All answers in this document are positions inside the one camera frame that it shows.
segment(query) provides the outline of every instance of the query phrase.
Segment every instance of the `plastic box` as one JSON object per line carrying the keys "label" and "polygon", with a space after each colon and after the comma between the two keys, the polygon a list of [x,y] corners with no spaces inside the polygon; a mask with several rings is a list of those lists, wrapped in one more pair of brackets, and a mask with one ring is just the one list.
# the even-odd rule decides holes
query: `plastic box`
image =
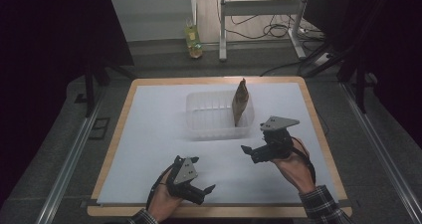
{"label": "plastic box", "polygon": [[235,126],[232,101],[236,91],[191,93],[186,98],[187,127],[198,140],[233,139],[245,136],[254,121],[251,95]]}

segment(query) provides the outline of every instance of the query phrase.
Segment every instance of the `wooden border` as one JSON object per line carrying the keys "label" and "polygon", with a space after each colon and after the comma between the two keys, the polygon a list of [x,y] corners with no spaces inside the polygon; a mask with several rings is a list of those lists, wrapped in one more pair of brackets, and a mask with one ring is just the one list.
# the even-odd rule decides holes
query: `wooden border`
{"label": "wooden border", "polygon": [[[138,86],[168,86],[168,85],[221,85],[221,84],[239,84],[243,77],[225,77],[225,78],[171,78],[171,79],[137,79],[130,86],[126,101],[117,122],[114,135],[111,139],[105,161],[100,172],[97,184],[94,188],[92,200],[97,200],[103,188],[106,176],[111,167],[117,150],[121,134],[126,123],[127,115],[133,101],[134,94]],[[348,202],[341,179],[338,175],[334,160],[323,134],[322,127],[317,117],[311,95],[308,91],[304,79],[300,77],[245,77],[248,84],[259,83],[298,83],[305,103],[308,108],[311,120],[316,131],[320,149],[324,156],[326,165],[331,175],[334,188],[339,202]],[[88,213],[91,216],[132,216],[142,207],[117,207],[117,206],[89,206]],[[352,210],[350,206],[341,208],[348,216]],[[242,206],[242,207],[218,207],[218,206],[192,206],[182,205],[173,214],[172,217],[191,217],[191,218],[304,218],[307,217],[303,207],[274,207],[274,206]]]}

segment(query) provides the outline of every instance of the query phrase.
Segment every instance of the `gray floor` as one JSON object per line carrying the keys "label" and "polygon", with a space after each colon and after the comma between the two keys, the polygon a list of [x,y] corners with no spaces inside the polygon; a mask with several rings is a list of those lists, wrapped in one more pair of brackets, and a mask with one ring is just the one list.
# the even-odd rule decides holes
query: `gray floor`
{"label": "gray floor", "polygon": [[[166,44],[132,44],[134,67],[129,71],[140,78],[260,76],[265,71],[297,60],[290,43],[230,45],[228,61],[218,61],[216,46],[205,46],[199,60],[189,58],[180,41]],[[285,66],[268,76],[295,76],[297,66]],[[344,90],[335,78],[338,66],[306,79],[319,113],[330,150],[351,202],[356,223],[413,223],[384,166],[358,122]],[[103,165],[113,130],[130,86],[122,74],[107,69],[111,77],[97,115],[108,117],[104,139],[89,139],[81,153],[69,185],[52,223],[105,223],[122,218],[91,217],[86,201],[91,198]],[[0,223],[34,223],[54,185],[57,175],[85,119],[85,104],[75,104],[85,92],[83,78],[68,86],[62,112],[46,137],[37,156],[5,202]],[[415,195],[422,197],[422,150],[379,103],[371,88],[366,89],[367,116]],[[91,137],[98,137],[95,131]],[[295,220],[304,223],[306,220]]]}

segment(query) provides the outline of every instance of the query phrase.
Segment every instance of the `hand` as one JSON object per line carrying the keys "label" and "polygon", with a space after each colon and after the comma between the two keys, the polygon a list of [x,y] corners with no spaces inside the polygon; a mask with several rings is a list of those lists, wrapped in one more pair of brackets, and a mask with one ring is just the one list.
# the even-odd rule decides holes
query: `hand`
{"label": "hand", "polygon": [[170,171],[171,169],[165,173],[160,184],[155,188],[154,196],[152,197],[147,210],[157,222],[167,219],[183,201],[180,197],[171,196],[170,193],[168,193],[167,186],[164,184]]}
{"label": "hand", "polygon": [[[310,156],[305,147],[301,145],[301,140],[292,138],[292,141],[297,150]],[[276,164],[283,176],[296,187],[299,193],[305,194],[316,189],[310,170],[304,160],[297,154],[292,152],[288,158],[275,158],[271,161]]]}

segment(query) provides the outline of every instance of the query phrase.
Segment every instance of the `plaid sleeve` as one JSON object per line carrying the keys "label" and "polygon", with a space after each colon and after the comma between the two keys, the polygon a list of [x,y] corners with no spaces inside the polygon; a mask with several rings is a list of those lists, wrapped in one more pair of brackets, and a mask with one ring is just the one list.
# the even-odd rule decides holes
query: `plaid sleeve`
{"label": "plaid sleeve", "polygon": [[158,224],[158,222],[145,209],[128,218],[124,224]]}
{"label": "plaid sleeve", "polygon": [[318,186],[315,191],[300,194],[305,211],[312,223],[353,223],[347,215],[339,209],[332,199],[326,186]]}

